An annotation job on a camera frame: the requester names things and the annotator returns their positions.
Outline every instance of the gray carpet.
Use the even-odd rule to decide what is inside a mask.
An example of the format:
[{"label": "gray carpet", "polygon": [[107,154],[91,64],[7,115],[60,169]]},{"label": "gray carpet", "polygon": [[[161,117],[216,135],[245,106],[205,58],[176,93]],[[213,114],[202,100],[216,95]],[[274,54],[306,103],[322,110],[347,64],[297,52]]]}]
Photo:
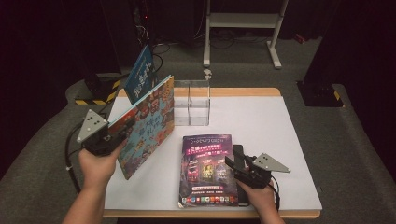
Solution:
[{"label": "gray carpet", "polygon": [[[323,205],[319,218],[287,219],[287,223],[396,223],[395,183],[363,131],[344,87],[334,85],[345,107],[304,106],[296,81],[304,79],[319,42],[300,45],[278,40],[276,50],[283,67],[275,70],[264,42],[237,42],[227,49],[215,49],[229,43],[214,40],[211,86],[280,89]],[[154,52],[163,58],[160,77],[204,78],[203,47],[167,48],[159,46]],[[155,63],[160,65],[158,57]],[[103,108],[74,104],[81,84],[67,90],[69,104],[36,133],[1,180],[0,223],[60,223],[75,199],[65,170],[65,139],[89,108]],[[78,148],[77,143],[73,141],[71,148]],[[73,162],[81,180],[76,157]],[[116,218],[104,219],[104,223],[116,222]],[[149,220],[131,219],[131,223]]]}]

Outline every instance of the white metal stand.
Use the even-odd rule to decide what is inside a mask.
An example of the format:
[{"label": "white metal stand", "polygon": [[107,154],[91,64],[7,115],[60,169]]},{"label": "white metal stand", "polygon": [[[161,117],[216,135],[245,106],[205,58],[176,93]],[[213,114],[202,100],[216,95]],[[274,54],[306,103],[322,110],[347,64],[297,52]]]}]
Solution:
[{"label": "white metal stand", "polygon": [[278,14],[256,14],[256,13],[210,13],[210,0],[207,0],[206,11],[206,33],[204,49],[204,67],[210,66],[210,28],[211,27],[238,27],[238,28],[273,28],[274,34],[271,41],[267,41],[274,67],[282,67],[275,44],[285,16],[286,7],[289,0],[283,0],[282,7]]}]

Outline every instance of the white tabletop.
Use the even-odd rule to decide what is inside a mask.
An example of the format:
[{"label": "white tabletop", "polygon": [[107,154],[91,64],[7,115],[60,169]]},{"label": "white tabletop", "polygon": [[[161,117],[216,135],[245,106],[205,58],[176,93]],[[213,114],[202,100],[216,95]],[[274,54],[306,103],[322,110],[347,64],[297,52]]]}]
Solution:
[{"label": "white tabletop", "polygon": [[[109,121],[130,106],[127,97],[118,97]],[[289,174],[273,172],[280,187],[280,214],[294,211],[319,214],[321,203],[283,97],[233,96],[211,98],[208,126],[176,126],[129,180],[125,180],[117,165],[106,191],[105,216],[117,214],[111,211],[119,211],[123,216],[129,216],[129,211],[173,212],[178,214],[175,217],[202,211],[254,213],[251,206],[187,209],[177,206],[182,137],[205,133],[230,133],[233,143],[243,145],[249,156],[267,153],[291,169]]]}]

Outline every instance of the magazine cover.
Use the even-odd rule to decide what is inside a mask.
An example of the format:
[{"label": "magazine cover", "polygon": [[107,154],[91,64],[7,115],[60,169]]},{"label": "magazine cover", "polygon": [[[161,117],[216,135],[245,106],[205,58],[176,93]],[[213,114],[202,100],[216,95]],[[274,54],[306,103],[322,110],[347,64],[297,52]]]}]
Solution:
[{"label": "magazine cover", "polygon": [[131,109],[110,124],[114,133],[134,121],[127,130],[128,143],[119,155],[126,179],[145,162],[163,140],[174,130],[174,78],[169,76],[132,105]]},{"label": "magazine cover", "polygon": [[196,206],[238,206],[230,134],[202,134],[183,137],[179,202],[181,208]]},{"label": "magazine cover", "polygon": [[149,50],[145,46],[139,54],[134,67],[131,70],[126,82],[125,92],[133,105],[142,96],[148,93],[158,83],[154,62]]}]

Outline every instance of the blue book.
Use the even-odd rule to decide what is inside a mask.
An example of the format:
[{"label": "blue book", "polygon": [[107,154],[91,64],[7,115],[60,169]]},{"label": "blue book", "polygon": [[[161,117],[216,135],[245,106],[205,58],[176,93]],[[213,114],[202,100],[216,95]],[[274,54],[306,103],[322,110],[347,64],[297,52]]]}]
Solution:
[{"label": "blue book", "polygon": [[158,83],[149,46],[140,52],[125,83],[125,92],[133,105]]}]

